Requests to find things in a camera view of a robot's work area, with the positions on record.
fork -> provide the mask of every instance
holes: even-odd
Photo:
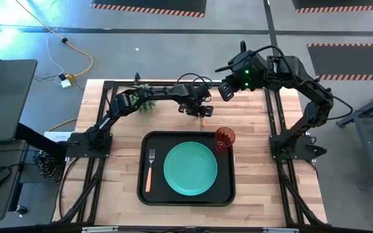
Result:
[[[148,178],[146,180],[146,192],[150,192],[150,186],[152,183],[152,163],[155,160],[155,149],[149,149],[149,171]]]

teal plate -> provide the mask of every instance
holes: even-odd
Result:
[[[163,173],[169,186],[179,194],[193,196],[207,191],[217,177],[214,154],[197,142],[184,142],[169,151]]]

hazard tape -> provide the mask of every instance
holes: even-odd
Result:
[[[317,75],[316,78],[320,79],[320,81],[373,81],[373,74],[322,74]]]
[[[373,10],[373,6],[337,6],[337,7],[312,7],[297,9],[298,13],[320,13],[320,12],[352,12]]]
[[[373,46],[373,43],[310,43],[308,47],[319,47],[319,46]]]
[[[153,14],[167,14],[172,16],[189,16],[189,17],[204,17],[205,14],[201,12],[185,12],[182,10],[165,10],[155,8],[144,8],[136,6],[117,6],[107,4],[92,4],[91,8],[103,9],[103,10],[123,10],[128,12],[142,12],[142,13],[153,13]]]

green plant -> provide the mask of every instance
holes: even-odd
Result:
[[[138,85],[137,87],[142,87],[142,88],[149,88],[149,85],[148,84],[145,84],[145,85]],[[130,102],[132,104],[134,104],[139,98],[136,97],[135,95],[131,94],[130,95]],[[141,105],[141,107],[139,108],[139,113],[140,114],[147,114],[147,113],[151,113],[152,110],[153,110],[153,107],[156,106],[156,100],[150,100],[150,101],[146,101],[145,103],[143,103]]]

butcher block tabletop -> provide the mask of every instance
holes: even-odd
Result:
[[[88,80],[78,114],[76,132],[84,132],[96,122],[102,87],[105,80]],[[174,80],[143,80],[153,82]],[[102,178],[96,225],[206,226],[206,227],[284,227],[284,213],[277,167],[269,149],[270,126],[264,90],[242,91],[224,102],[216,87],[210,90],[214,106],[206,125],[200,119],[178,112],[173,101],[158,101],[153,112],[138,112],[121,117],[111,128],[113,142]],[[296,90],[280,91],[286,125],[291,127],[301,116]],[[276,103],[272,97],[275,119]],[[233,144],[236,197],[224,207],[148,206],[137,197],[137,180],[141,142],[151,131],[216,131],[229,127],[236,133]],[[81,158],[65,178],[62,193],[63,213],[80,195],[88,159]],[[326,222],[321,191],[315,170],[306,161],[294,161],[299,192],[315,215]],[[92,194],[86,204],[89,215]],[[294,200],[288,192],[292,217],[296,221]],[[58,205],[53,221],[59,219]]]

